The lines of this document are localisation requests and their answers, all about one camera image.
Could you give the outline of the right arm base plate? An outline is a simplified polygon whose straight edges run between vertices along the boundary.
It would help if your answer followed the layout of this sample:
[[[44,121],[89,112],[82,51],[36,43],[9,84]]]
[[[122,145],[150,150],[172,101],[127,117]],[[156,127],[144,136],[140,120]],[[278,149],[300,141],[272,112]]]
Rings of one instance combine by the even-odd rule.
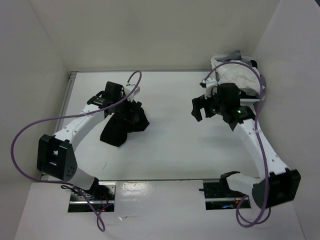
[[[243,193],[225,190],[218,179],[203,180],[203,187],[199,189],[204,194],[205,209],[235,210],[240,203]]]

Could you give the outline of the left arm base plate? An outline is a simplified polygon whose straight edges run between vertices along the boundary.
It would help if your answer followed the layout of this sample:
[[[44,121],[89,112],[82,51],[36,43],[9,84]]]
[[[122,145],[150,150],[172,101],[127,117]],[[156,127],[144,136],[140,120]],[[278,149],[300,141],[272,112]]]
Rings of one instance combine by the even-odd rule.
[[[61,185],[63,190],[70,190],[70,199],[68,205],[69,213],[88,213],[92,212],[88,202],[83,195],[89,200],[92,207],[99,213],[114,212],[115,210],[115,195],[116,195],[116,182],[115,181],[101,181],[99,182],[100,190],[94,195],[90,195],[88,191],[83,189],[76,190],[72,186]]]

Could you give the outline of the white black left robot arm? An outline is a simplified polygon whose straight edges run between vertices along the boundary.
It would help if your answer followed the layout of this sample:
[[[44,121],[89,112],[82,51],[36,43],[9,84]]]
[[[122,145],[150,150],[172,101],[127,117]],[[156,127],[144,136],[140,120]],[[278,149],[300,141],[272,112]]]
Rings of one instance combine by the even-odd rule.
[[[134,97],[140,87],[107,82],[105,89],[91,97],[79,117],[54,135],[44,134],[38,142],[37,169],[51,177],[81,189],[88,200],[103,190],[99,180],[80,169],[75,150],[87,134],[107,116],[100,141],[120,147],[132,132],[142,132],[149,125],[142,103]]]

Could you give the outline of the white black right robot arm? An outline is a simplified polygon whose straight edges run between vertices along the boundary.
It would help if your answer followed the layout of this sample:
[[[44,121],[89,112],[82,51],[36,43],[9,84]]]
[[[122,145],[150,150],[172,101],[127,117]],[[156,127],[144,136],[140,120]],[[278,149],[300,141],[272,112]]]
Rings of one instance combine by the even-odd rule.
[[[271,208],[295,199],[301,175],[280,159],[260,128],[257,114],[241,103],[241,90],[234,83],[213,87],[210,96],[192,99],[191,115],[200,122],[203,117],[220,115],[244,143],[258,170],[258,178],[239,171],[223,173],[219,179],[219,192],[229,197],[239,192],[251,197],[257,207]]]

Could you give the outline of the black skirt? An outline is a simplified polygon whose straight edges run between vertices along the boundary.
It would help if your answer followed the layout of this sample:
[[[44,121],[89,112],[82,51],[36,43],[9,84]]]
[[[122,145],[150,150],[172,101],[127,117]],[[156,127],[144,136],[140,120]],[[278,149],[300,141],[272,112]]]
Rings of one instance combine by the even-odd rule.
[[[129,133],[143,132],[149,124],[145,111],[143,119],[138,123],[130,124],[122,120],[112,123],[109,120],[100,135],[100,141],[111,146],[120,147],[127,141]]]

